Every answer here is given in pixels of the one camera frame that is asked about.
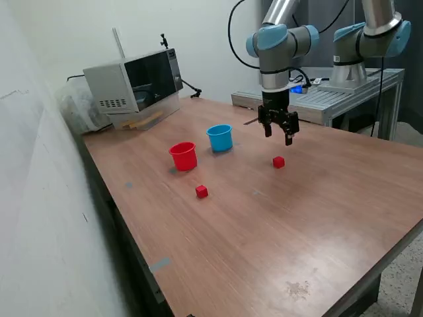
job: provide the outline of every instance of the gray tape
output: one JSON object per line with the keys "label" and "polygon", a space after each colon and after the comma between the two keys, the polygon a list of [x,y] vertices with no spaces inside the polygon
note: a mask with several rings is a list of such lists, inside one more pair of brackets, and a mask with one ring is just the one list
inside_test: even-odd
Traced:
{"label": "gray tape", "polygon": [[155,273],[156,271],[160,270],[162,267],[169,265],[171,263],[171,259],[164,258],[161,261],[158,261],[156,264],[150,266],[150,271]]}

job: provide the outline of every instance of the blue light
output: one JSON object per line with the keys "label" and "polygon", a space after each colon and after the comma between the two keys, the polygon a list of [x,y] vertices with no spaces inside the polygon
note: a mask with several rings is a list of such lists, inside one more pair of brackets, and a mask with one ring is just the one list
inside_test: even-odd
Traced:
{"label": "blue light", "polygon": [[303,87],[301,87],[301,86],[292,87],[289,91],[293,92],[294,94],[302,94],[303,93]]}

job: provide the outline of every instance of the red cup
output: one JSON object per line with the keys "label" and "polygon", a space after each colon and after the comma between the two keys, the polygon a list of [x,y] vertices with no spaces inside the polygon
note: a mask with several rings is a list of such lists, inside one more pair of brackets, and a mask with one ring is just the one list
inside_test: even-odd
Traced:
{"label": "red cup", "polygon": [[197,166],[196,145],[193,142],[181,142],[169,150],[177,170],[192,170]]}

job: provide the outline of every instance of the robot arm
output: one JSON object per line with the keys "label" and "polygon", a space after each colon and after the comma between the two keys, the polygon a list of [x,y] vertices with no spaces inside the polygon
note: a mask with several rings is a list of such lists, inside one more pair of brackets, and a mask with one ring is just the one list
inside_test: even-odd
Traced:
{"label": "robot arm", "polygon": [[249,55],[259,58],[263,105],[258,108],[258,121],[265,135],[272,135],[271,123],[285,132],[286,145],[299,131],[298,114],[288,112],[289,71],[293,58],[307,55],[318,43],[314,26],[288,29],[284,24],[296,10],[299,0],[274,0],[262,28],[247,39]]}
{"label": "robot arm", "polygon": [[[284,23],[300,0],[273,0],[261,29],[247,39],[249,55],[259,58],[263,105],[258,121],[267,137],[271,123],[285,132],[286,145],[299,131],[298,115],[288,112],[289,70],[293,58],[307,55],[318,43],[314,26],[288,29]],[[335,87],[356,87],[367,80],[365,57],[399,55],[410,38],[411,23],[395,11],[393,0],[362,0],[365,22],[337,30],[334,35],[334,70],[330,83]]]}
{"label": "robot arm", "polygon": [[411,23],[402,20],[393,0],[362,0],[365,22],[337,30],[330,85],[354,88],[367,81],[364,58],[394,57],[405,49]]}

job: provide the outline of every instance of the plastic bag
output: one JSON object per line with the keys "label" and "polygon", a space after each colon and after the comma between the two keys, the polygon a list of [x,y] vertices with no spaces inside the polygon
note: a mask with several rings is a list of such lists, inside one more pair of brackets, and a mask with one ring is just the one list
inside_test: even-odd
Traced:
{"label": "plastic bag", "polygon": [[63,118],[75,133],[98,131],[110,125],[109,118],[97,109],[85,77],[70,79],[56,96]]}

